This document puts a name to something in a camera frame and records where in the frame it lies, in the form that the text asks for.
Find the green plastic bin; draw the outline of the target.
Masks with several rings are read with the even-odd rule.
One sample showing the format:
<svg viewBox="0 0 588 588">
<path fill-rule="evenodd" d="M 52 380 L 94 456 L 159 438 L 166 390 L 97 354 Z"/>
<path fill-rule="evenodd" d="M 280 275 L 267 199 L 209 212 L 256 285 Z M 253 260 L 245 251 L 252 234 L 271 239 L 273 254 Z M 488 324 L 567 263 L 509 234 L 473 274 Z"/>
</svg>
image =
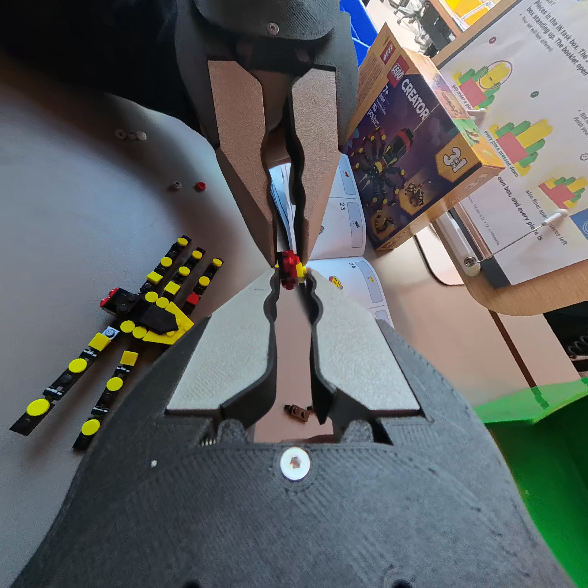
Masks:
<svg viewBox="0 0 588 588">
<path fill-rule="evenodd" d="M 587 378 L 534 386 L 476 407 L 543 539 L 587 587 Z"/>
</svg>

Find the printed instruction sheet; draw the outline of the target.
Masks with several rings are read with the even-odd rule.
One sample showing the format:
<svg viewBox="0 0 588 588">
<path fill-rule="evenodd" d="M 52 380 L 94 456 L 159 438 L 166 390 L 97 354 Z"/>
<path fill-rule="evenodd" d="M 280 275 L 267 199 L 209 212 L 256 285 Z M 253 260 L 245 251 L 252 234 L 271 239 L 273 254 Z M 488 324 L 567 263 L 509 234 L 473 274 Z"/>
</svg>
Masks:
<svg viewBox="0 0 588 588">
<path fill-rule="evenodd" d="M 587 1 L 517 1 L 438 55 L 504 171 L 462 201 L 495 288 L 587 260 Z"/>
</svg>

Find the blue plastic bin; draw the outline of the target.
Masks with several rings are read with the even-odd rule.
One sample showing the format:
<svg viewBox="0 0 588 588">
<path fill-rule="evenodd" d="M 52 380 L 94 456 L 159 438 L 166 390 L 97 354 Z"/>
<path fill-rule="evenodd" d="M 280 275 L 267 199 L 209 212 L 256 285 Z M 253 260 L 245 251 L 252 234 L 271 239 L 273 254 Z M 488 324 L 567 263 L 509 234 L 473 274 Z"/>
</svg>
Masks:
<svg viewBox="0 0 588 588">
<path fill-rule="evenodd" d="M 340 1 L 340 10 L 350 15 L 350 31 L 355 46 L 357 65 L 361 66 L 378 35 L 368 11 L 369 1 Z"/>
</svg>

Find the black office chair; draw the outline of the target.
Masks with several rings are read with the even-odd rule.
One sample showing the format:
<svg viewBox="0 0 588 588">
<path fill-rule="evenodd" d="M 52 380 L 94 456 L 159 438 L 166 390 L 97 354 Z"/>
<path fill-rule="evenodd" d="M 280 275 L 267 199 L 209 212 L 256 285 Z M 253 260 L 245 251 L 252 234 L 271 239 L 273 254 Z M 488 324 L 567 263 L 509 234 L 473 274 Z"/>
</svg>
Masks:
<svg viewBox="0 0 588 588">
<path fill-rule="evenodd" d="M 430 40 L 429 53 L 447 47 L 461 33 L 460 26 L 439 4 L 440 1 L 423 1 L 417 21 Z"/>
</svg>

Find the small red yellow lego assembly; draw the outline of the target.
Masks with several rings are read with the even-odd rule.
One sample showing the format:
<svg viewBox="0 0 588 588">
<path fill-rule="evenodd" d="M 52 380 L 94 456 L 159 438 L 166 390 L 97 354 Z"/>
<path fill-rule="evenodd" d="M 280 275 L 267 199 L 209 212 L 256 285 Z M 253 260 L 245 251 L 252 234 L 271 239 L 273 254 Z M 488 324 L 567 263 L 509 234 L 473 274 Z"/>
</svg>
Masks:
<svg viewBox="0 0 588 588">
<path fill-rule="evenodd" d="M 284 289 L 293 290 L 305 282 L 306 267 L 293 250 L 278 252 L 276 261 L 279 279 Z"/>
</svg>

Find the black yellow lego spider build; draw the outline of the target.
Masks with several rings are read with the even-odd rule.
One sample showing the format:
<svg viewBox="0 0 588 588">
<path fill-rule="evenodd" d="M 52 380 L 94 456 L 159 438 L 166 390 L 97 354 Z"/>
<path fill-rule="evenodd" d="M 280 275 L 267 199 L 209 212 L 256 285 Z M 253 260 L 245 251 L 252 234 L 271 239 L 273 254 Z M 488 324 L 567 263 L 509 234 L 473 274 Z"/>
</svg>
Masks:
<svg viewBox="0 0 588 588">
<path fill-rule="evenodd" d="M 21 436 L 30 435 L 103 355 L 107 346 L 117 338 L 128 337 L 130 345 L 123 351 L 72 448 L 85 451 L 92 444 L 145 346 L 160 346 L 162 353 L 194 326 L 190 315 L 224 260 L 214 257 L 185 300 L 178 303 L 178 295 L 181 295 L 186 281 L 206 254 L 201 247 L 185 254 L 191 241 L 185 235 L 176 239 L 157 266 L 147 274 L 138 292 L 123 288 L 110 290 L 100 301 L 100 307 L 114 318 L 112 324 L 95 334 L 78 357 L 72 359 L 54 382 L 45 388 L 40 398 L 28 404 L 25 412 L 11 425 L 12 432 Z"/>
</svg>

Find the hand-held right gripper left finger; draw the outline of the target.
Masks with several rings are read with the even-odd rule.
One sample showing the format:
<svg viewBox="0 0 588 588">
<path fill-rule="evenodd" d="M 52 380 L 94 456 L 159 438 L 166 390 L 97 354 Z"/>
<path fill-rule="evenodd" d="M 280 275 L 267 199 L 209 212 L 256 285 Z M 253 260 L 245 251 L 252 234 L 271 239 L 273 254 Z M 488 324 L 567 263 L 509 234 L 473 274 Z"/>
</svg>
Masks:
<svg viewBox="0 0 588 588">
<path fill-rule="evenodd" d="M 198 326 L 168 413 L 233 419 L 245 429 L 268 413 L 276 399 L 279 290 L 278 270 L 268 269 Z"/>
</svg>

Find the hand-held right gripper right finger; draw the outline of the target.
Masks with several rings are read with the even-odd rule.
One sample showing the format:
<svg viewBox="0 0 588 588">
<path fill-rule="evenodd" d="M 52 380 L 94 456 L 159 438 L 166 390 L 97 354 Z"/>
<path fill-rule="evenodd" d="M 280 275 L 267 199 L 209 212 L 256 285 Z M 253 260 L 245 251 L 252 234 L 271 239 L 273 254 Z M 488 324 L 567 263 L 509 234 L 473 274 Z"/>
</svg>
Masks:
<svg viewBox="0 0 588 588">
<path fill-rule="evenodd" d="M 324 424 L 374 423 L 420 414 L 421 406 L 385 334 L 390 325 L 316 270 L 306 280 L 313 411 Z"/>
</svg>

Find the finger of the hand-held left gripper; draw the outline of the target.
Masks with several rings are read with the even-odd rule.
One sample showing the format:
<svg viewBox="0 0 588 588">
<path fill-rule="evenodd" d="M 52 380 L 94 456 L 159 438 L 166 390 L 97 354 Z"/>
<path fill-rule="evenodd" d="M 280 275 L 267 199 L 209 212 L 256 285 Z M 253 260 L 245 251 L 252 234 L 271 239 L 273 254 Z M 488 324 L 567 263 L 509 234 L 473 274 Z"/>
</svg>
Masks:
<svg viewBox="0 0 588 588">
<path fill-rule="evenodd" d="M 268 264 L 276 263 L 275 206 L 262 161 L 267 138 L 261 83 L 234 61 L 208 61 L 217 119 L 219 167 Z"/>
<path fill-rule="evenodd" d="M 296 252 L 308 261 L 318 239 L 340 153 L 334 72 L 311 69 L 292 86 L 290 198 Z"/>
</svg>

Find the light wooden display board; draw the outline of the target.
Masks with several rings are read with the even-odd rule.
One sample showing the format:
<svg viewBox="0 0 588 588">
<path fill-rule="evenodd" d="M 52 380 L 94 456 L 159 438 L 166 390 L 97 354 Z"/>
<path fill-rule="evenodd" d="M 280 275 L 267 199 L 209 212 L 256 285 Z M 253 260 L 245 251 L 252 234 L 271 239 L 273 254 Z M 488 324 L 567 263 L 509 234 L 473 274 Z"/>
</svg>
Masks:
<svg viewBox="0 0 588 588">
<path fill-rule="evenodd" d="M 476 33 L 488 26 L 514 2 L 517 1 L 499 1 L 485 16 L 447 47 L 459 48 L 462 35 L 468 32 Z M 448 55 L 449 51 L 446 48 L 433 58 L 437 66 L 439 65 L 438 55 L 442 58 Z M 480 122 L 483 117 L 481 110 L 472 112 Z M 484 253 L 484 250 L 480 250 L 471 239 L 469 229 L 473 226 L 471 221 L 466 220 L 462 204 L 456 205 L 453 213 L 446 213 L 433 226 L 467 291 L 474 300 L 491 311 L 511 316 L 539 315 L 587 300 L 587 260 L 518 285 L 495 288 L 481 266 L 468 269 L 463 265 L 463 258 L 471 255 L 481 259 L 481 253 Z"/>
</svg>

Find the lego set cardboard box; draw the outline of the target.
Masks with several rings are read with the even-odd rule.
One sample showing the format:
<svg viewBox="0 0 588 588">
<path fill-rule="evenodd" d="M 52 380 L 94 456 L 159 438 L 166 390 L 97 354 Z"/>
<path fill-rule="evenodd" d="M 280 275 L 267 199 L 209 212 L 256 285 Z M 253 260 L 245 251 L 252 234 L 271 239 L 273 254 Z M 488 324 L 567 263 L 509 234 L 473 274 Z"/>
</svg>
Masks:
<svg viewBox="0 0 588 588">
<path fill-rule="evenodd" d="M 432 60 L 402 48 L 386 24 L 359 67 L 346 154 L 376 251 L 400 246 L 505 169 Z"/>
</svg>

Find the open lego instruction booklet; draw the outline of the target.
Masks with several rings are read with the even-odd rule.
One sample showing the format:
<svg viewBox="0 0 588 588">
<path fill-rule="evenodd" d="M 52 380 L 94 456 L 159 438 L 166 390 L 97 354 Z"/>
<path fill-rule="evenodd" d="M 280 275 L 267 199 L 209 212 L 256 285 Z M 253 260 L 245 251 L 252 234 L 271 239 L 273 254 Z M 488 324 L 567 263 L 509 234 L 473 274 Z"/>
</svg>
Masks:
<svg viewBox="0 0 588 588">
<path fill-rule="evenodd" d="M 366 224 L 349 158 L 341 155 L 308 267 L 393 326 L 380 280 L 364 258 Z"/>
</svg>

